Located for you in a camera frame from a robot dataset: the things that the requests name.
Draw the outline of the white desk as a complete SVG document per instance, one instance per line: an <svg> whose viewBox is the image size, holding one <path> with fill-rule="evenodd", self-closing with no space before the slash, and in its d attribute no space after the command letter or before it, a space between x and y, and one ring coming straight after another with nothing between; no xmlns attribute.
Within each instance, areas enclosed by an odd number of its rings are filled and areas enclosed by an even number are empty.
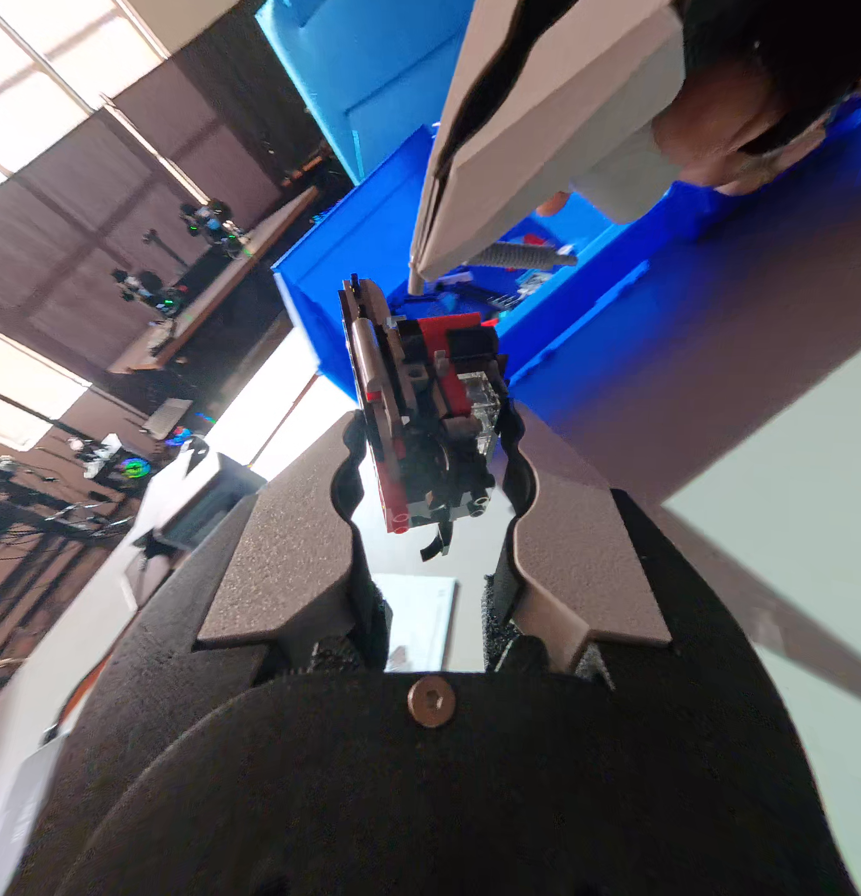
<svg viewBox="0 0 861 896"><path fill-rule="evenodd" d="M736 615L861 892L861 186L763 195L515 391Z"/></svg>

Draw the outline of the dark computer with coloured lights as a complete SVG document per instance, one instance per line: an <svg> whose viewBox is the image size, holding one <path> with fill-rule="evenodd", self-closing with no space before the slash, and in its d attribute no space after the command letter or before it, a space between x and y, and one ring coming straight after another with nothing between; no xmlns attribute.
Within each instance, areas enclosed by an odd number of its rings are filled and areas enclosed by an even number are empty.
<svg viewBox="0 0 861 896"><path fill-rule="evenodd" d="M80 459L83 476L100 487L116 491L143 491L154 476L166 468L190 439L179 435L159 440L151 455L122 442L117 434L108 434L99 443L91 442Z"/></svg>

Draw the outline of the light blue instruction booklet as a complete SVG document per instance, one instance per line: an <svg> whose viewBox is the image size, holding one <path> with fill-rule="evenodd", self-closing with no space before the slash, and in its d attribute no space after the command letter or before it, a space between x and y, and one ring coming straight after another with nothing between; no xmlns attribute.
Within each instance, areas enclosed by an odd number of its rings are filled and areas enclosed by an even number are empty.
<svg viewBox="0 0 861 896"><path fill-rule="evenodd" d="M392 613L386 673L435 673L446 657L458 580L376 574L373 581Z"/></svg>

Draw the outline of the person's right hand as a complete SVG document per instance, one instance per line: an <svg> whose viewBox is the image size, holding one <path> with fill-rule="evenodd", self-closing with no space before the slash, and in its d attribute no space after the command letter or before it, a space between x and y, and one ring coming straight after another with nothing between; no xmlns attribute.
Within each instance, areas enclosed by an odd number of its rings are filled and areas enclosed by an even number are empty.
<svg viewBox="0 0 861 896"><path fill-rule="evenodd" d="M783 101L761 68L726 62L689 74L671 105L653 119L651 130L660 153L680 167L681 182L744 196L772 182L826 139L823 116L783 149L764 156L740 150L783 115Z"/></svg>

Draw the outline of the pile of loose toy bricks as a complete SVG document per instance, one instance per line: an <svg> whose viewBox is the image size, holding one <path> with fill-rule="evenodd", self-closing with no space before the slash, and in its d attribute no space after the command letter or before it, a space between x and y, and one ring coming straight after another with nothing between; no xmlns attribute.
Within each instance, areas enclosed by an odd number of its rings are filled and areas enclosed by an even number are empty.
<svg viewBox="0 0 861 896"><path fill-rule="evenodd" d="M484 322L497 320L532 297L561 268L461 265L426 282L419 295L410 294L404 282L392 291L388 303L394 316L410 319L478 313Z"/></svg>

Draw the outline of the toy brick vehicle model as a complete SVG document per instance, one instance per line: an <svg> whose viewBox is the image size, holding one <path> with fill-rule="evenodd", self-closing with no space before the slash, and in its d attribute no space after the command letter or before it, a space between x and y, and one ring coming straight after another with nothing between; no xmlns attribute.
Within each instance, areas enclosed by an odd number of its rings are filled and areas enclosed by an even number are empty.
<svg viewBox="0 0 861 896"><path fill-rule="evenodd" d="M478 312L395 315L357 274L338 295L387 531L432 527L427 563L448 554L456 521L490 503L507 358Z"/></svg>

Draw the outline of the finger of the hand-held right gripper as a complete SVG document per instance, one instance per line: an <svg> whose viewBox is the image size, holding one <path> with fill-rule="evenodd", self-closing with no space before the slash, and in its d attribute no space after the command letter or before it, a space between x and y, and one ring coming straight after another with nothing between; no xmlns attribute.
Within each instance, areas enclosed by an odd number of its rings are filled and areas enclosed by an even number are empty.
<svg viewBox="0 0 861 896"><path fill-rule="evenodd" d="M477 99L482 82L501 58L517 33L525 2L475 2L460 48L437 138L429 162L429 179L438 180L447 166L456 166L480 153L508 127L513 116L505 102L514 90L520 65L510 63L503 70L503 95Z"/></svg>
<svg viewBox="0 0 861 896"><path fill-rule="evenodd" d="M503 95L510 63L511 124L438 180L428 163L410 280L436 280L496 243L651 122L683 84L683 28L671 4L525 4L477 99Z"/></svg>

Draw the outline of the blue plastic bin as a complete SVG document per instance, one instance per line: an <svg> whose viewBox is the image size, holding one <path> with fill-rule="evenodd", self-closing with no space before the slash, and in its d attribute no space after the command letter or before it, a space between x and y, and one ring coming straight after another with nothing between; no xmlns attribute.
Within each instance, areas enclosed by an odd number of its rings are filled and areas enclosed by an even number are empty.
<svg viewBox="0 0 861 896"><path fill-rule="evenodd" d="M285 306L312 345L318 371L356 400L338 291L353 273L367 275L388 297L405 291L420 177L433 140L414 132L345 196L273 268ZM749 196L675 184L642 218L627 225L605 219L581 197L560 218L526 218L511 235L547 230L578 249L578 262L555 274L497 325L514 379L526 375L600 315L648 271L660 251L704 237L733 216L802 199L811 188L839 186L861 174L861 100L841 107L812 154Z"/></svg>

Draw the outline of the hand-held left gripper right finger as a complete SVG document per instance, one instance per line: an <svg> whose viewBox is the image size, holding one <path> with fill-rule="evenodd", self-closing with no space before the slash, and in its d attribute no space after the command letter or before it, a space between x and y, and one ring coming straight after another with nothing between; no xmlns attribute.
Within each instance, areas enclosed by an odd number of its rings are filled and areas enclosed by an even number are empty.
<svg viewBox="0 0 861 896"><path fill-rule="evenodd" d="M502 488L514 516L492 578L492 619L576 671L593 644L664 648L672 637L611 487L526 405L500 413Z"/></svg>

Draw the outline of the light blue foam case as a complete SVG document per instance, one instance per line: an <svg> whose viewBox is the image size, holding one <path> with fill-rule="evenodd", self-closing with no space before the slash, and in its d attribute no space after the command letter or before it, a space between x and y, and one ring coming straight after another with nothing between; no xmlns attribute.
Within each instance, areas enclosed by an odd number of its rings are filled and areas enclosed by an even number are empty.
<svg viewBox="0 0 861 896"><path fill-rule="evenodd" d="M439 120L472 1L270 1L256 20L357 185Z"/></svg>

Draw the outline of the background work table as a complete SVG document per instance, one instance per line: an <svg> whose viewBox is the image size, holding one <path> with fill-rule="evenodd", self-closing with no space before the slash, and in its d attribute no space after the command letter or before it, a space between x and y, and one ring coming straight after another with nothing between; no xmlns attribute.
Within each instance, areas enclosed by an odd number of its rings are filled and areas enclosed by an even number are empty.
<svg viewBox="0 0 861 896"><path fill-rule="evenodd" d="M107 372L129 375L164 368L268 255L272 246L313 207L319 196L320 189L310 186L257 224L247 234L245 252L229 261L201 293L163 329L151 327L143 332L108 366Z"/></svg>

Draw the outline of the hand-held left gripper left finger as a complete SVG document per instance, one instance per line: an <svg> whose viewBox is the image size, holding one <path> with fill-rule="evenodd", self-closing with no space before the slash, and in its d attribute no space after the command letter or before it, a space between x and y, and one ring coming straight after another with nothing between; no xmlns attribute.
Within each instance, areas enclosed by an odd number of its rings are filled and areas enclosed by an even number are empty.
<svg viewBox="0 0 861 896"><path fill-rule="evenodd" d="M348 411L260 493L198 635L209 648L277 644L305 667L325 638L367 659L364 417Z"/></svg>

